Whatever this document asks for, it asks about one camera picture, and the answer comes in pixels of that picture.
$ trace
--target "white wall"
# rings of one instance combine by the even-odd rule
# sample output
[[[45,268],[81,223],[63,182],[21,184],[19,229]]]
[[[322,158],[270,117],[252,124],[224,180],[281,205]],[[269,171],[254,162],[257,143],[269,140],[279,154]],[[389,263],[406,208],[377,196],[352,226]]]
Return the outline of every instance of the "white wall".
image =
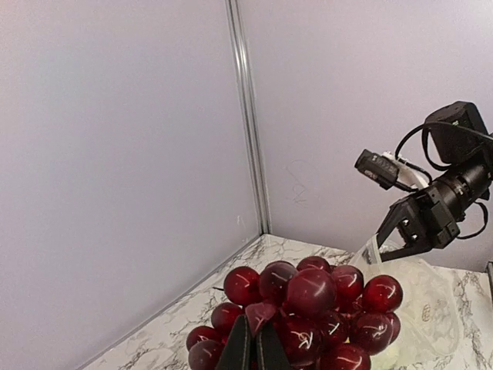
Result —
[[[223,0],[3,2],[0,368],[70,369],[258,233]]]
[[[493,131],[493,3],[242,2],[275,234],[358,249],[401,196],[360,175],[436,109],[475,102]],[[425,165],[419,139],[404,155]],[[472,208],[464,232],[482,218]],[[483,270],[493,225],[427,259]]]

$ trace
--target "bunch of grapes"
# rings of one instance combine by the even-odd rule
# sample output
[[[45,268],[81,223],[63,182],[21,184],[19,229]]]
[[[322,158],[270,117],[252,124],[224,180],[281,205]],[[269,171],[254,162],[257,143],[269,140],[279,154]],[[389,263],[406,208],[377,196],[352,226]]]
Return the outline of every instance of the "bunch of grapes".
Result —
[[[298,370],[370,370],[371,356],[395,341],[401,322],[394,313],[403,291],[393,277],[364,284],[353,266],[332,267],[322,257],[268,264],[261,274],[246,266],[229,272],[212,327],[194,328],[186,338],[192,370],[214,370],[236,318],[245,314],[252,335],[272,322]]]

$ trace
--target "black cable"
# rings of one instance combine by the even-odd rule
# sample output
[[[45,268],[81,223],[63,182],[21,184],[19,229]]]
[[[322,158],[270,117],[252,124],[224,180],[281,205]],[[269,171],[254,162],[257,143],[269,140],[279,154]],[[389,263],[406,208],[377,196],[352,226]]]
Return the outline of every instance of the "black cable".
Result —
[[[413,187],[409,187],[408,185],[406,185],[405,183],[402,183],[400,181],[396,181],[394,186],[396,188],[398,188],[399,190],[406,191],[408,193],[414,193],[414,192],[418,191],[418,189],[414,189]]]
[[[452,125],[451,123],[448,123],[448,122],[433,121],[433,122],[423,123],[422,125],[416,126],[411,131],[409,131],[406,134],[406,136],[404,136],[404,138],[397,145],[397,148],[395,150],[395,156],[397,157],[399,155],[399,153],[401,152],[401,149],[404,146],[404,144],[413,135],[415,135],[416,133],[419,133],[422,129],[430,130],[430,129],[433,129],[433,128],[436,128],[436,127],[444,127],[444,126],[453,127],[453,128],[455,128],[457,130],[465,131],[466,133],[469,133],[472,136],[476,136],[477,138],[482,139],[484,142],[493,143],[493,137],[491,137],[489,135],[485,135],[483,133],[479,133],[478,131],[474,131],[472,129],[468,129],[467,127]]]
[[[430,134],[430,130],[429,129],[423,129],[423,131],[421,133],[421,146],[423,147],[424,157],[426,158],[426,160],[428,161],[428,163],[430,164],[430,166],[432,166],[436,171],[446,171],[446,170],[448,170],[451,167],[451,165],[442,166],[442,165],[440,165],[438,163],[435,163],[430,158],[430,153],[428,152],[428,137],[429,137],[429,134]]]
[[[481,207],[481,209],[483,211],[483,221],[484,221],[483,227],[473,234],[466,235],[465,237],[457,237],[457,239],[460,239],[461,241],[471,239],[472,237],[477,237],[480,233],[485,231],[486,225],[488,225],[488,208],[486,208],[484,203],[475,202],[475,204],[477,204],[479,207]]]
[[[408,160],[404,160],[403,158],[400,158],[400,157],[397,157],[397,160],[399,162],[405,164],[406,166],[412,168],[413,170],[416,170],[417,172],[423,173],[426,176],[426,178],[428,179],[428,185],[433,181],[433,177],[424,168],[421,168],[418,165],[413,164],[413,163],[409,162]]]

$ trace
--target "white marble surface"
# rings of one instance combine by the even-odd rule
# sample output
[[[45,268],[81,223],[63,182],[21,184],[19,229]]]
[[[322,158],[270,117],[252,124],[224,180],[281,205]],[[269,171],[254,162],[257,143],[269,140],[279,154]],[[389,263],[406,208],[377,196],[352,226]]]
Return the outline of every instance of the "white marble surface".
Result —
[[[107,351],[84,370],[185,370],[185,338],[197,325],[210,325],[212,308],[226,298],[221,287],[227,272],[249,265],[258,271],[271,261],[296,264],[309,255],[320,255],[332,264],[347,263],[351,254],[333,248],[264,235],[239,252],[193,291],[142,329]],[[395,370],[484,370],[493,368],[493,305],[488,277],[477,272],[436,267],[452,285],[461,323],[458,350],[446,358]]]

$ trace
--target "transparent plastic bag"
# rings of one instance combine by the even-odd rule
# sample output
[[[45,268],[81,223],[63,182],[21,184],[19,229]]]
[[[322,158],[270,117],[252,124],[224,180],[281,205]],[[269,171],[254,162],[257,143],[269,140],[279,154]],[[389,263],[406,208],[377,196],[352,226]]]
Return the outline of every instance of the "transparent plastic bag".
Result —
[[[381,251],[398,248],[387,240]],[[459,319],[451,286],[427,262],[406,257],[382,263],[373,236],[349,264],[363,272],[365,281],[380,274],[393,276],[404,291],[404,300],[396,311],[401,333],[389,348],[372,358],[375,368],[386,370],[424,362],[457,349]]]

